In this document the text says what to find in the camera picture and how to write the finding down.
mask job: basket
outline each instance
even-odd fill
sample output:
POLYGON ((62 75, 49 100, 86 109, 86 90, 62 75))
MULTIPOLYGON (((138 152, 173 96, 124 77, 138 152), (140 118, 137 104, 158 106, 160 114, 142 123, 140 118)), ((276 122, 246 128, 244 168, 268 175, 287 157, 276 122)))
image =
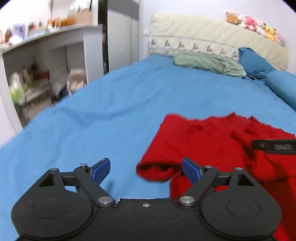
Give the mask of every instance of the basket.
POLYGON ((75 14, 75 24, 90 25, 92 24, 92 21, 92 11, 87 8, 75 14))

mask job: bottle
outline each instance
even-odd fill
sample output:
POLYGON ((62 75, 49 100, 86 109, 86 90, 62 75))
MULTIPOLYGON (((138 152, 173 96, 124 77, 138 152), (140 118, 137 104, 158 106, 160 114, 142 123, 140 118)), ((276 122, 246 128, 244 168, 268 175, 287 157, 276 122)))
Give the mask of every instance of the bottle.
POLYGON ((52 22, 52 30, 51 31, 56 31, 59 29, 59 27, 61 26, 61 21, 59 18, 54 18, 53 22, 52 22))
POLYGON ((47 30, 48 30, 48 31, 51 31, 51 30, 52 30, 52 19, 49 19, 49 20, 47 21, 47 30))
POLYGON ((5 43, 8 43, 9 39, 12 37, 11 29, 8 28, 5 34, 5 43))

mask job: plush toy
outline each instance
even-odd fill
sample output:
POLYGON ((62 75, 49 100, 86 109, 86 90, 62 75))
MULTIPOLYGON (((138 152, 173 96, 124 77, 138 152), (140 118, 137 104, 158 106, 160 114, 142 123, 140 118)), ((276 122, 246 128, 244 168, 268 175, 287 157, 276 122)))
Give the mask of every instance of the plush toy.
POLYGON ((257 26, 256 20, 250 16, 246 16, 245 19, 246 19, 247 29, 255 32, 256 26, 257 26))
POLYGON ((230 16, 230 15, 236 16, 237 14, 235 13, 234 10, 230 9, 229 11, 226 12, 226 16, 230 16))
POLYGON ((279 45, 285 47, 285 40, 284 40, 283 36, 282 36, 280 33, 277 33, 277 32, 276 32, 275 40, 276 40, 276 42, 277 42, 279 45))
POLYGON ((237 19, 239 21, 239 26, 241 26, 243 28, 246 28, 247 27, 247 25, 246 25, 246 19, 245 19, 244 15, 238 14, 237 15, 237 19))
POLYGON ((275 34, 276 34, 276 30, 274 28, 269 28, 269 27, 265 27, 265 32, 267 33, 267 38, 275 41, 275 34))
POLYGON ((226 22, 232 23, 232 24, 235 24, 235 25, 238 25, 239 24, 239 21, 237 19, 237 16, 234 16, 234 15, 228 15, 228 16, 226 16, 226 22))
POLYGON ((233 10, 229 10, 226 12, 226 22, 232 23, 235 25, 239 24, 239 21, 237 19, 237 14, 233 10))
POLYGON ((267 33, 265 32, 266 24, 258 21, 256 26, 256 33, 262 35, 263 37, 267 37, 267 33))

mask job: red sweater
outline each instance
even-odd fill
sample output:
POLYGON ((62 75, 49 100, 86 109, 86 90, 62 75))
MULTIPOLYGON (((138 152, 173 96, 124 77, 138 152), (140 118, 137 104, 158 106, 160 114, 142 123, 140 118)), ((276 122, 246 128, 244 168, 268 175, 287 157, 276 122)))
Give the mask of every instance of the red sweater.
POLYGON ((137 173, 149 181, 171 178, 170 197, 178 199, 192 185, 181 170, 184 157, 201 166, 232 172, 242 167, 277 200, 283 212, 275 233, 279 241, 296 240, 296 156, 270 155, 251 149, 254 139, 294 139, 295 136, 234 113, 223 118, 186 120, 168 115, 160 126, 137 173))

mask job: bed frame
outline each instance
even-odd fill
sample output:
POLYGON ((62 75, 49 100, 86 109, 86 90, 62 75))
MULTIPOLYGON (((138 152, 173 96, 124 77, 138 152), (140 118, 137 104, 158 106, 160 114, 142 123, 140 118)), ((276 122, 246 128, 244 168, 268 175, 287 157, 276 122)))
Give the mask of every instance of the bed frame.
POLYGON ((256 32, 201 16, 153 15, 149 54, 173 56, 180 52, 207 52, 239 60, 238 49, 249 47, 277 70, 287 70, 288 50, 256 32))

